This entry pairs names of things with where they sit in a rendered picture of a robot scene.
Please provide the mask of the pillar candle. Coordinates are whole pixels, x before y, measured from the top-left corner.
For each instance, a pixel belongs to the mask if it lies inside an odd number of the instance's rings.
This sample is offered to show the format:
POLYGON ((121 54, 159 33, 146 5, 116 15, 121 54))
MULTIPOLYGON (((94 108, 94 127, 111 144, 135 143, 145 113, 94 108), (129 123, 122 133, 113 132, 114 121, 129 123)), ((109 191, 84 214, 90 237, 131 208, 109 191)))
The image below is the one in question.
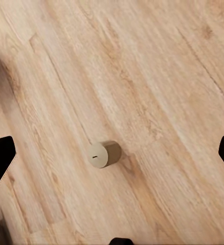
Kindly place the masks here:
POLYGON ((121 147, 114 140, 93 143, 87 152, 91 166, 99 169, 118 162, 120 157, 121 147))

